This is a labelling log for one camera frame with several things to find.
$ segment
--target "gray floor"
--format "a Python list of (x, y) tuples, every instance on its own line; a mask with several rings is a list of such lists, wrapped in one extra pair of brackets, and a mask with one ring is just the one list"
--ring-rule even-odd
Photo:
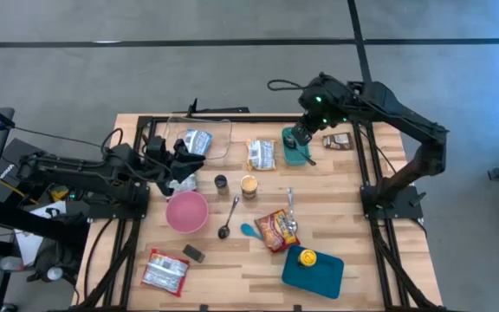
[[(499, 37), (499, 2), (358, 0), (370, 38)], [(352, 37), (340, 0), (0, 0), (0, 41), (160, 40), (244, 37)], [(427, 191), (426, 228), (444, 304), (499, 310), (499, 45), (370, 46), (374, 80), (400, 101), (451, 130), (447, 170), (417, 182)], [(248, 106), (300, 112), (298, 93), (265, 82), (306, 83), (319, 71), (360, 80), (354, 46), (0, 49), (0, 107), (16, 124), (99, 142), (118, 113)], [(12, 136), (76, 157), (91, 147), (13, 131)], [(412, 157), (417, 144), (404, 137)], [(14, 276), (8, 302), (23, 311), (64, 309), (66, 283)]]

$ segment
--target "wooden table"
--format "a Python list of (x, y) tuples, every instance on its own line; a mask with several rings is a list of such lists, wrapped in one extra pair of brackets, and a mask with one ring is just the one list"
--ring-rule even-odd
[[(115, 123), (115, 127), (124, 129), (125, 141), (130, 144), (133, 143), (138, 117), (138, 114), (119, 114)], [(196, 173), (198, 191), (210, 205), (209, 223), (202, 230), (182, 235), (171, 229), (165, 221), (165, 198), (156, 185), (151, 185), (151, 202), (139, 232), (128, 309), (194, 310), (200, 304), (208, 304), (213, 310), (291, 310), (293, 305), (300, 304), (303, 310), (383, 310), (371, 229), (363, 217), (358, 192), (361, 176), (357, 153), (355, 149), (345, 152), (327, 150), (321, 145), (323, 134), (350, 132), (353, 136), (351, 125), (342, 124), (315, 134), (310, 143), (313, 159), (317, 162), (315, 167), (285, 164), (282, 143), (278, 140), (281, 140), (281, 130), (291, 124), (233, 123), (232, 126), (228, 155), (223, 159), (207, 160), (206, 165)], [(165, 124), (159, 124), (157, 134), (164, 131)], [(392, 164), (397, 169), (404, 166), (406, 160), (399, 131), (387, 124), (375, 125), (374, 131), (378, 146)], [(116, 144), (117, 139), (118, 135), (115, 135), (112, 142)], [(277, 140), (275, 156), (278, 170), (251, 172), (259, 180), (257, 198), (240, 201), (230, 221), (229, 238), (219, 240), (217, 230), (228, 217), (233, 197), (240, 193), (240, 178), (249, 174), (246, 166), (247, 139)], [(169, 141), (170, 144), (174, 141), (171, 136)], [(373, 168), (366, 140), (364, 145), (368, 167)], [(382, 158), (381, 165), (385, 175), (392, 174)], [(374, 181), (373, 170), (369, 172), (371, 181)], [(225, 175), (229, 180), (229, 196), (217, 195), (213, 179), (218, 174)], [(295, 215), (299, 225), (297, 236), (301, 245), (339, 257), (346, 265), (340, 297), (336, 300), (282, 283), (286, 253), (273, 255), (261, 241), (245, 237), (239, 230), (242, 223), (253, 224), (255, 218), (287, 209), (286, 189), (289, 186), (294, 188)], [(90, 227), (77, 283), (81, 300), (87, 255), (104, 223), (105, 220), (100, 220)], [(95, 248), (88, 277), (90, 290), (109, 266), (116, 224), (117, 221), (113, 221), (109, 225)], [(423, 231), (407, 220), (394, 220), (394, 226), (406, 271), (427, 298), (441, 304)], [(180, 298), (161, 289), (140, 285), (151, 248), (187, 258), (182, 253), (186, 244), (200, 249), (205, 254), (205, 260), (201, 264), (191, 260)], [(113, 303), (119, 301), (123, 269), (117, 275)], [(398, 304), (395, 278), (392, 270), (388, 271), (392, 300)]]

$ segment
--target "yellow lid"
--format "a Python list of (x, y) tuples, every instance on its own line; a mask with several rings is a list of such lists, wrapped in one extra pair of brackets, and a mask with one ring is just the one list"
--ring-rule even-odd
[(303, 250), (298, 260), (301, 264), (310, 267), (317, 262), (317, 255), (312, 250)]

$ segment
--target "blue spoon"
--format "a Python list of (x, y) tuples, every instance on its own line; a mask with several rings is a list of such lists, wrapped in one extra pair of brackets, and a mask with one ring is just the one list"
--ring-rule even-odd
[(252, 237), (256, 237), (258, 239), (261, 239), (261, 235), (257, 234), (256, 231), (253, 229), (253, 226), (249, 225), (249, 224), (242, 224), (242, 226), (240, 226), (240, 230), (242, 230), (242, 233), (245, 235), (245, 236), (252, 236)]

